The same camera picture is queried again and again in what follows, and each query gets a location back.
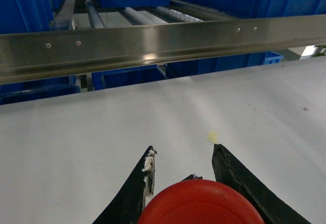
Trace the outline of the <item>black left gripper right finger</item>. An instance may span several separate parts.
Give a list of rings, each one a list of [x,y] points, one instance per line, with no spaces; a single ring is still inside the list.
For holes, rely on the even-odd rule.
[[[309,223],[221,144],[213,147],[212,168],[215,180],[243,195],[256,208],[265,223]]]

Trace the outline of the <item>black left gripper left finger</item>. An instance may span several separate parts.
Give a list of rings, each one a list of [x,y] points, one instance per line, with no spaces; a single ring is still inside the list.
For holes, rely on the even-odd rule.
[[[94,223],[137,223],[153,197],[155,186],[155,155],[149,146],[125,183]]]

